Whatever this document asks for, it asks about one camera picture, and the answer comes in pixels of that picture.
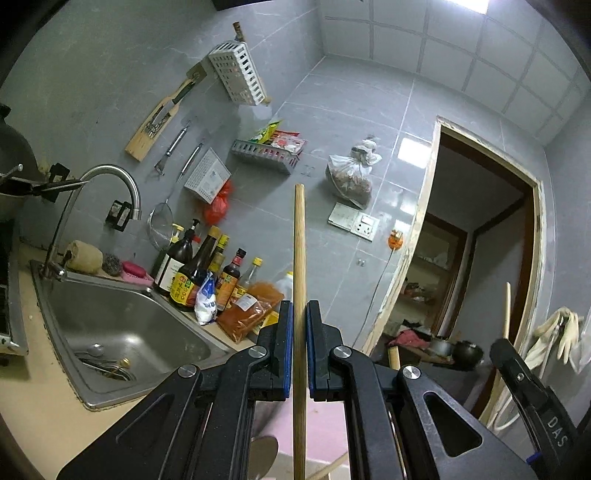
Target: cabinet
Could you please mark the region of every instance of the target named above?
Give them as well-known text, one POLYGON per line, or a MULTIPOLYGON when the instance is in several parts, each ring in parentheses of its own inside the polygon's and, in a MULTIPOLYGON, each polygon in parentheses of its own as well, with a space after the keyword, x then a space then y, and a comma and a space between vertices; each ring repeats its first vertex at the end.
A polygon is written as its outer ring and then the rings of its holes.
POLYGON ((450 304, 467 233, 427 213, 407 278, 384 333, 395 335, 403 320, 436 332, 450 304))

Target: sink basin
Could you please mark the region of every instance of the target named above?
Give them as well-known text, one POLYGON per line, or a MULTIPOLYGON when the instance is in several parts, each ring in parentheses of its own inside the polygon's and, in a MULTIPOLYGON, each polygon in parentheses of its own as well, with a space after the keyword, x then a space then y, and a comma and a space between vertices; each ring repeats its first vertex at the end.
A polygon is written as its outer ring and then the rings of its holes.
POLYGON ((209 368, 233 353, 149 287, 72 272, 61 281, 46 280, 38 275, 40 266, 31 261, 47 331, 89 409, 146 395, 180 365, 209 368), (89 350, 96 343, 100 355, 89 350), (123 359, 128 363, 117 374, 123 359))

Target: beige countertop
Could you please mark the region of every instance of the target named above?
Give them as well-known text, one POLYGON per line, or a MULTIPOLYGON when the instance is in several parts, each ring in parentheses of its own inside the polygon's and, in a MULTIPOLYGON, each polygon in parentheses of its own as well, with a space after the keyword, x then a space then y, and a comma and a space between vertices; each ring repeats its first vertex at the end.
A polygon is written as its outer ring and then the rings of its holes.
MULTIPOLYGON (((45 252, 21 245, 19 281, 22 318, 29 354, 14 356, 0 368, 0 414, 29 461, 47 479, 140 399, 101 411, 87 410, 76 397, 47 336, 29 268, 30 259, 43 260, 45 252)), ((232 343, 217 324, 203 327, 236 350, 253 345, 250 340, 232 343)))

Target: pink brush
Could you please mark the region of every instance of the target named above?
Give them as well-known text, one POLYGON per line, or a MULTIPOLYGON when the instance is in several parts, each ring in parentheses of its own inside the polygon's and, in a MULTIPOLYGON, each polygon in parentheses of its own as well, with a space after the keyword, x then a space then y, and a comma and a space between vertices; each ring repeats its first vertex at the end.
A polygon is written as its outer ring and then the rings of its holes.
POLYGON ((133 262, 121 262, 123 271, 121 272, 121 280, 128 283, 134 283, 136 285, 147 285, 150 286, 154 283, 154 279, 150 277, 146 270, 133 262))

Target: gray plastic basket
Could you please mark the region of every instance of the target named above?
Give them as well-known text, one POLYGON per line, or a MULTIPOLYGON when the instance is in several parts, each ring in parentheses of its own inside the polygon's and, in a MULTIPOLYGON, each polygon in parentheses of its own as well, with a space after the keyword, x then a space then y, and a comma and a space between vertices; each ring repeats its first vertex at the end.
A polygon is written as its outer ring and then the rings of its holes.
POLYGON ((232 151, 242 160, 270 167, 290 175, 300 161, 296 154, 282 148, 245 140, 234 140, 232 151))

